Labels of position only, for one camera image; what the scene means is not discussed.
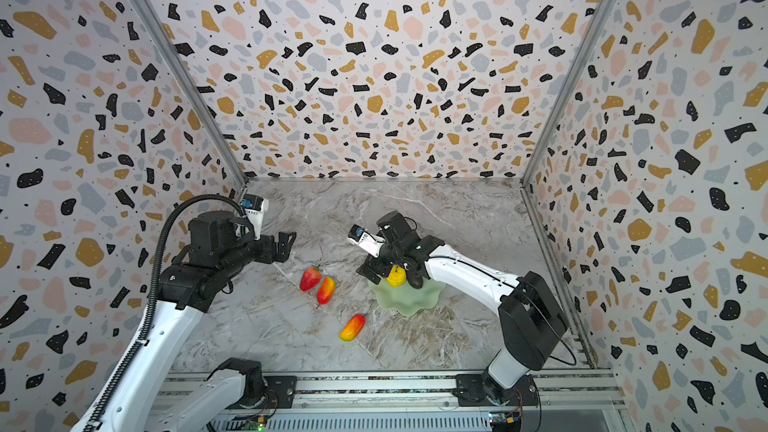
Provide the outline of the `yellow fake bell pepper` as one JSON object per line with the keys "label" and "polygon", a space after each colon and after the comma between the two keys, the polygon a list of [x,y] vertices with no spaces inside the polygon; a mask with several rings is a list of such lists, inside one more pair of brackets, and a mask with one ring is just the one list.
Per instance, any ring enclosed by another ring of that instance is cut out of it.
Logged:
{"label": "yellow fake bell pepper", "polygon": [[404,268],[393,265],[389,275],[387,276],[387,283],[392,288],[397,288],[404,285],[407,282],[407,274]]}

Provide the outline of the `red fake strawberry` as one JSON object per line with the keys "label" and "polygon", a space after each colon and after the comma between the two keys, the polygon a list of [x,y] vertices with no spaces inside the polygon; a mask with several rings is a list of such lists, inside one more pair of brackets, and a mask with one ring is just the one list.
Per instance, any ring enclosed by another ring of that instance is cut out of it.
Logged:
{"label": "red fake strawberry", "polygon": [[301,277],[299,288],[303,292],[307,292],[315,288],[323,280],[323,275],[315,267],[307,268]]}

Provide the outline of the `red orange fake mango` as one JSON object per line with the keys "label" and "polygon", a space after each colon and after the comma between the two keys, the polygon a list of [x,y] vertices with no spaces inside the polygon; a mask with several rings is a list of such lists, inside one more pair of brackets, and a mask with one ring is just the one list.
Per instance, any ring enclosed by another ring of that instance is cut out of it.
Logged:
{"label": "red orange fake mango", "polygon": [[317,290],[317,302],[321,305],[328,304],[335,293],[336,287],[337,284],[334,278],[324,277]]}

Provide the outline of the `red yellow fake mango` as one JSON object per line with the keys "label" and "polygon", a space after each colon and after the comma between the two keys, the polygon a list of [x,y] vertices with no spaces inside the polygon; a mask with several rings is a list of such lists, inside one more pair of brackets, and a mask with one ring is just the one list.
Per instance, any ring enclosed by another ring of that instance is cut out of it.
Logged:
{"label": "red yellow fake mango", "polygon": [[366,324],[366,318],[362,314],[354,315],[339,333],[339,338],[345,342],[351,342],[357,338]]}

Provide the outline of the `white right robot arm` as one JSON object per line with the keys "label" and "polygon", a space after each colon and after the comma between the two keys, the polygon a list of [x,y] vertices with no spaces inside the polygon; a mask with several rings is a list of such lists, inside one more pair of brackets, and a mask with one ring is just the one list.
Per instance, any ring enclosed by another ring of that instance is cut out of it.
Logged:
{"label": "white right robot arm", "polygon": [[372,234],[359,225],[348,241],[367,253],[357,273],[378,284],[393,267],[405,271],[408,284],[420,289],[427,281],[449,285],[498,317],[504,346],[481,374],[479,399],[504,405],[531,371],[541,370],[569,328],[562,308],[543,277],[503,272],[473,260],[432,235],[419,236],[397,211],[377,221]]}

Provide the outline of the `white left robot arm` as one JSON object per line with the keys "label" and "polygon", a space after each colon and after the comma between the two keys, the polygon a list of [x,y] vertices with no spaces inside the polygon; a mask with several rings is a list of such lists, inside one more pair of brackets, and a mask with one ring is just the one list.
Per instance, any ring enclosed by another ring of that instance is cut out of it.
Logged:
{"label": "white left robot arm", "polygon": [[[169,265],[163,263],[176,220],[196,203],[219,201],[225,210],[204,212],[189,224],[190,242]],[[246,194],[240,201],[203,194],[177,206],[165,220],[154,254],[147,304],[131,344],[76,431],[198,431],[225,408],[268,404],[260,362],[230,358],[194,392],[153,419],[150,411],[166,376],[191,332],[220,293],[254,263],[288,260],[294,232],[265,235],[267,199]]]}

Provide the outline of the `green wavy fruit bowl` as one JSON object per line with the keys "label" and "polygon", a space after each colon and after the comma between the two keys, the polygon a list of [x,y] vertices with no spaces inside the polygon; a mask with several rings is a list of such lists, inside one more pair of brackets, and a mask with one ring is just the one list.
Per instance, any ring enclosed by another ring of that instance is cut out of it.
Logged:
{"label": "green wavy fruit bowl", "polygon": [[381,279],[379,283],[369,282],[368,286],[381,308],[393,310],[404,317],[434,308],[445,288],[444,283],[432,280],[423,282],[421,288],[413,288],[408,281],[400,287],[392,288],[387,278]]}

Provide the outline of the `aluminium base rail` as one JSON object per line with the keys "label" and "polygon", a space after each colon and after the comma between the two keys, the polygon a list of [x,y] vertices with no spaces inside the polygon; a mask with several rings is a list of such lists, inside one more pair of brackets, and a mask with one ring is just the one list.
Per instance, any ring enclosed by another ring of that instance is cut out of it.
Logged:
{"label": "aluminium base rail", "polygon": [[201,391],[204,373],[170,375],[152,406],[158,431],[631,431],[607,370],[545,369],[522,377],[498,400],[480,372],[354,371],[267,373],[266,396],[189,425],[172,419]]}

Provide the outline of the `aluminium corner post left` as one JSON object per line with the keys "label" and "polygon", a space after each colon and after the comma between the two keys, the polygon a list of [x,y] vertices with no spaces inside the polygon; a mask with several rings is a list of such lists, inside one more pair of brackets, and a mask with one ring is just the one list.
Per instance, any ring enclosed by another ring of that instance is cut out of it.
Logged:
{"label": "aluminium corner post left", "polygon": [[186,67],[176,52],[172,40],[165,33],[161,21],[155,12],[150,0],[129,0],[137,15],[143,21],[146,31],[155,43],[163,61],[168,66],[171,74],[176,79],[182,93],[191,102],[192,108],[198,115],[201,123],[210,137],[213,145],[218,150],[222,162],[228,170],[228,176],[234,180],[233,189],[240,191],[247,186],[247,178],[239,168],[233,151],[230,149],[214,117],[210,114],[194,81],[190,77]]}

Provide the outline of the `aluminium corner post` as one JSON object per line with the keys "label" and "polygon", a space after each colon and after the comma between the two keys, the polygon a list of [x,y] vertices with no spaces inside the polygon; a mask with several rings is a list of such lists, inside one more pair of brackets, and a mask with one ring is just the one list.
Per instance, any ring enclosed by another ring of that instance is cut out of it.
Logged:
{"label": "aluminium corner post", "polygon": [[572,98],[572,94],[575,91],[581,74],[587,66],[597,40],[600,38],[601,32],[604,29],[614,2],[615,0],[599,0],[596,5],[593,18],[579,44],[574,60],[569,66],[563,85],[554,102],[553,110],[541,129],[541,135],[521,179],[523,190],[526,190],[534,181],[536,169],[544,158],[548,142],[555,135],[555,128],[565,113],[566,107]]}
{"label": "aluminium corner post", "polygon": [[222,162],[228,170],[228,176],[234,180],[233,189],[240,191],[247,186],[247,178],[239,168],[233,151],[230,149],[214,117],[210,114],[194,81],[190,77],[186,67],[176,52],[172,40],[165,33],[161,21],[155,12],[150,0],[129,0],[137,15],[143,21],[146,31],[155,43],[163,61],[168,66],[171,74],[176,79],[182,93],[191,102],[192,108],[198,115],[201,123],[210,137],[213,145],[218,150]]}

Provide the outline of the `aluminium corner post right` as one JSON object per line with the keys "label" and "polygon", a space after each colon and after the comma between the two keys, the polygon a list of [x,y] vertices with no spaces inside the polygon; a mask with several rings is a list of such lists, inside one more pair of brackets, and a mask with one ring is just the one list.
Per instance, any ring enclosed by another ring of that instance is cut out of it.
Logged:
{"label": "aluminium corner post right", "polygon": [[615,0],[599,0],[596,5],[593,18],[579,44],[574,60],[569,66],[563,85],[554,102],[553,110],[541,129],[541,135],[521,179],[523,190],[526,190],[534,181],[536,169],[544,158],[548,142],[555,135],[555,128],[565,113],[566,107],[572,98],[572,94],[575,91],[581,74],[587,66],[597,40],[600,38],[601,32],[604,29],[614,2]]}

